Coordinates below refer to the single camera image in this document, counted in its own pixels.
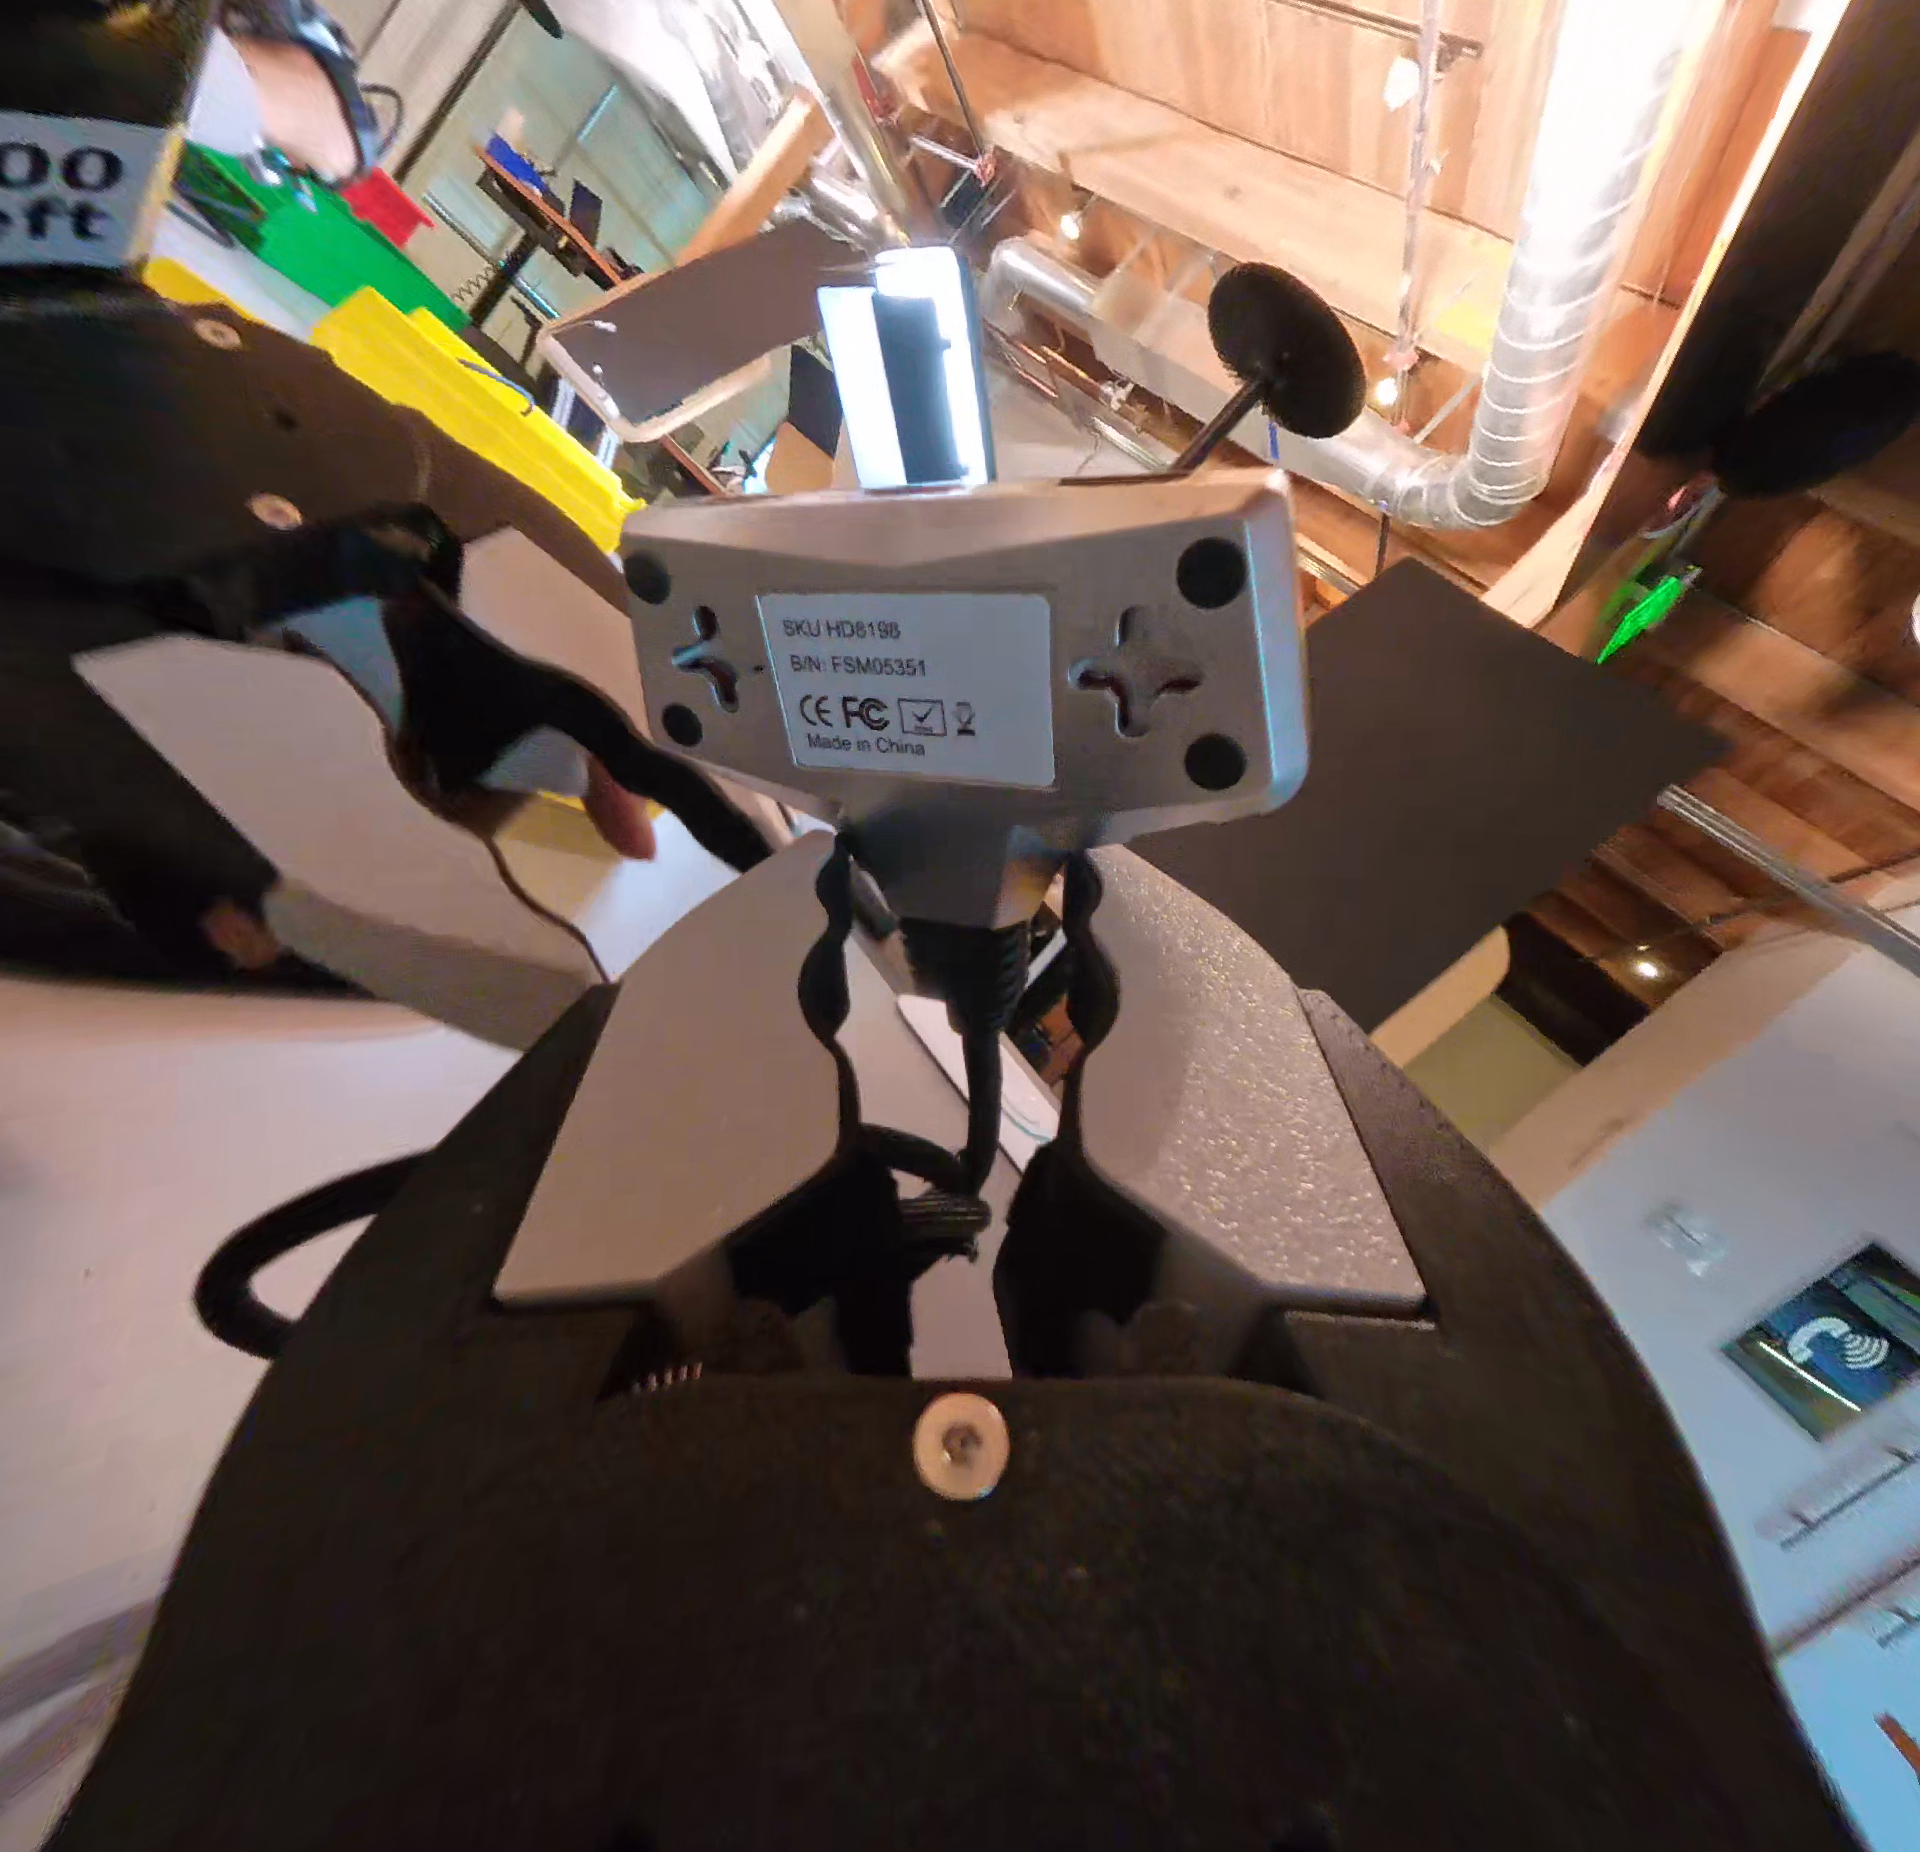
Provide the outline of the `person's left hand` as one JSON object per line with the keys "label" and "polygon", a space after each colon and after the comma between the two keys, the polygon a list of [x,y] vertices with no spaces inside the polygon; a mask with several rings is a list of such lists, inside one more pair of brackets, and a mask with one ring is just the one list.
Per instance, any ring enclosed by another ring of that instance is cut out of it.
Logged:
{"label": "person's left hand", "polygon": [[651,801],[620,786],[603,761],[587,761],[580,799],[593,832],[614,856],[636,862],[657,858]]}

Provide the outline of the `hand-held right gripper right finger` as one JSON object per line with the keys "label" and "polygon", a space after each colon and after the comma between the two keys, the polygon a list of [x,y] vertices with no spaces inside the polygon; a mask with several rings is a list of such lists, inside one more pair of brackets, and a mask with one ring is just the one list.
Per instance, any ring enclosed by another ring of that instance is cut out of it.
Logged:
{"label": "hand-held right gripper right finger", "polygon": [[1253,1375],[1278,1315],[1426,1288],[1307,1017],[1244,928],[1124,850],[1063,879],[1078,1060],[997,1255],[1020,1375]]}

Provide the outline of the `white rectangular light fixture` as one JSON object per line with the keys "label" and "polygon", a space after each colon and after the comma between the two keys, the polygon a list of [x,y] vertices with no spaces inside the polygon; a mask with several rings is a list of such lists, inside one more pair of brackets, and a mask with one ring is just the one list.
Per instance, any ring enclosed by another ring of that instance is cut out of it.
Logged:
{"label": "white rectangular light fixture", "polygon": [[962,255],[933,245],[884,252],[813,297],[854,485],[896,493],[993,484],[982,317]]}

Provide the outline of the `yellow plastic bin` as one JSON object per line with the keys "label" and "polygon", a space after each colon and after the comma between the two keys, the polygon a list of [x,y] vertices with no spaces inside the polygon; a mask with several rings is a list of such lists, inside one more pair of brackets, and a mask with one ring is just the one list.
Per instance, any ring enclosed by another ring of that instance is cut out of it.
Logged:
{"label": "yellow plastic bin", "polygon": [[364,286],[310,335],[378,396],[423,415],[458,446],[507,473],[614,552],[639,509],[608,466],[506,374],[425,312],[401,314]]}

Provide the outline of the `green exit sign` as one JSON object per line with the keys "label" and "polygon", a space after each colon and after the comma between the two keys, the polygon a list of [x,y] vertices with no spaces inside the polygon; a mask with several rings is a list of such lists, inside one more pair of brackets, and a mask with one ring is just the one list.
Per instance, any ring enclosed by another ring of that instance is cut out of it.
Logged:
{"label": "green exit sign", "polygon": [[1659,575],[1637,577],[1621,592],[1623,604],[1608,637],[1601,641],[1595,663],[1605,667],[1638,639],[1661,629],[1703,575],[1696,562],[1662,570]]}

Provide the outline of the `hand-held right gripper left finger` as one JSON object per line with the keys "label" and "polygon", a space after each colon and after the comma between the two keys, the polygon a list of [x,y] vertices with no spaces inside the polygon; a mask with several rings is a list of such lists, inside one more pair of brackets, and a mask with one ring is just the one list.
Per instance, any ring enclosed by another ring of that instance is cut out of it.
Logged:
{"label": "hand-held right gripper left finger", "polygon": [[732,1313],[728,1245],[854,1143],[854,1070],[800,1005],[822,834],[713,894],[625,975],[499,1268],[511,1313]]}

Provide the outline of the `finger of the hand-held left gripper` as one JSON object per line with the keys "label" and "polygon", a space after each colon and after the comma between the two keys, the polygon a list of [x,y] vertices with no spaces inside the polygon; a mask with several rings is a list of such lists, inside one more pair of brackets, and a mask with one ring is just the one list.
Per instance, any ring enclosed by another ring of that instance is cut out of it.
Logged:
{"label": "finger of the hand-held left gripper", "polygon": [[507,1049],[607,984],[484,835],[401,782],[378,713],[326,661],[167,635],[75,668],[271,864],[263,921],[303,959]]}
{"label": "finger of the hand-held left gripper", "polygon": [[772,858],[759,822],[691,761],[659,749],[639,713],[556,654],[519,650],[465,606],[468,542],[435,509],[366,509],[305,527],[250,575],[258,641],[324,660],[378,715],[398,775],[425,809],[497,832],[495,782],[530,743],[566,747],[673,816],[711,858],[750,870]]}

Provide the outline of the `green plastic bin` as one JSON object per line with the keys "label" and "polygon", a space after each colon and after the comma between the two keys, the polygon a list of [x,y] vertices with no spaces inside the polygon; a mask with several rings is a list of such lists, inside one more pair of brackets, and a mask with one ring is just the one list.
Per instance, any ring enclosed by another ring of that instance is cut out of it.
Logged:
{"label": "green plastic bin", "polygon": [[408,254],[324,186],[293,174],[260,183],[243,158],[188,143],[174,194],[202,223],[328,306],[373,288],[399,314],[427,314],[452,332],[468,329],[465,314]]}

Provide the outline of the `silver air duct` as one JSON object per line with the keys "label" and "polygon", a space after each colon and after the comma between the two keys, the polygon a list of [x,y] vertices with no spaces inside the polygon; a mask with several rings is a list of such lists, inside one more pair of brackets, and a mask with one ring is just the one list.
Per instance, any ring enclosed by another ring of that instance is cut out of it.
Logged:
{"label": "silver air duct", "polygon": [[1061,201],[1017,299],[1191,420],[1231,395],[1201,267],[1359,332],[1375,409],[1296,475],[1424,529],[1548,485],[1697,28],[1719,0],[955,0],[985,136]]}

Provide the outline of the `dark wall poster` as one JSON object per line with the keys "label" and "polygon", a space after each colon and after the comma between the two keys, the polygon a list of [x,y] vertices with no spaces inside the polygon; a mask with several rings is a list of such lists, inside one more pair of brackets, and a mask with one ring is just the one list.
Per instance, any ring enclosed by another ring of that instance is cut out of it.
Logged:
{"label": "dark wall poster", "polygon": [[1918,1387],[1918,1275],[1886,1244],[1788,1295],[1719,1350],[1801,1433],[1827,1443]]}

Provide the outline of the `silver hdmi switch box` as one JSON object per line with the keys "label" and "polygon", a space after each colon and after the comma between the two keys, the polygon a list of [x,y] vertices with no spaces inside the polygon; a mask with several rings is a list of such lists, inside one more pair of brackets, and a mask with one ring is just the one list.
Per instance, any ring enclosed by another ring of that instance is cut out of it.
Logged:
{"label": "silver hdmi switch box", "polygon": [[648,734],[832,821],[905,921],[1013,928],[1069,856],[1307,778],[1278,467],[685,501],[627,549]]}

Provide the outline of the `grey hanging panel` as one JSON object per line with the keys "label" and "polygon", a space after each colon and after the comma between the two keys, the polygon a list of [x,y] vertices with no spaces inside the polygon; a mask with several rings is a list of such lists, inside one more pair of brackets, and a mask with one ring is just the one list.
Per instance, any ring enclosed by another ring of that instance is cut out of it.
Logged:
{"label": "grey hanging panel", "polygon": [[538,355],[631,446],[682,430],[764,379],[822,326],[819,291],[860,284],[874,255],[793,220],[621,283],[546,325]]}

